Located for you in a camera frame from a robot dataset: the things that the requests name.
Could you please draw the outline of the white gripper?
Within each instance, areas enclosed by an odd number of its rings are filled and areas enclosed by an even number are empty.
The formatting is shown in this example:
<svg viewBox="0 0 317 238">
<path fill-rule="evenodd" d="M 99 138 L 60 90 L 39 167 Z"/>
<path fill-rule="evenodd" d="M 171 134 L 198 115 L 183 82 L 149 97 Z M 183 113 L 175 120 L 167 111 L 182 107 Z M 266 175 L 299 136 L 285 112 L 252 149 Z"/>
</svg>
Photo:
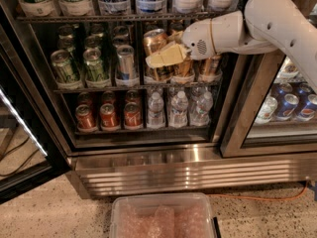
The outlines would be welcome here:
<svg viewBox="0 0 317 238">
<path fill-rule="evenodd" d="M 184 33 L 175 32 L 167 39 L 170 43 L 146 57 L 149 67 L 156 68 L 182 63 L 187 58 L 189 50 L 193 60 L 206 60 L 215 55 L 210 19 L 197 21 L 188 26 Z"/>
</svg>

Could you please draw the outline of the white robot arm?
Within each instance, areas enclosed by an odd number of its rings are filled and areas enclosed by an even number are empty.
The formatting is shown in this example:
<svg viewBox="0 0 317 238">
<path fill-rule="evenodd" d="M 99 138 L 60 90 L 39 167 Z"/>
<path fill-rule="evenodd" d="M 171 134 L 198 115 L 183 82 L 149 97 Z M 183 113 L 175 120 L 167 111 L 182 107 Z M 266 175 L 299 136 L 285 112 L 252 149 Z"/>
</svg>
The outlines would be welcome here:
<svg viewBox="0 0 317 238">
<path fill-rule="evenodd" d="M 173 41 L 146 57 L 151 68 L 205 60 L 223 53 L 286 54 L 317 90 L 317 29 L 291 0 L 248 0 L 244 11 L 195 22 Z"/>
</svg>

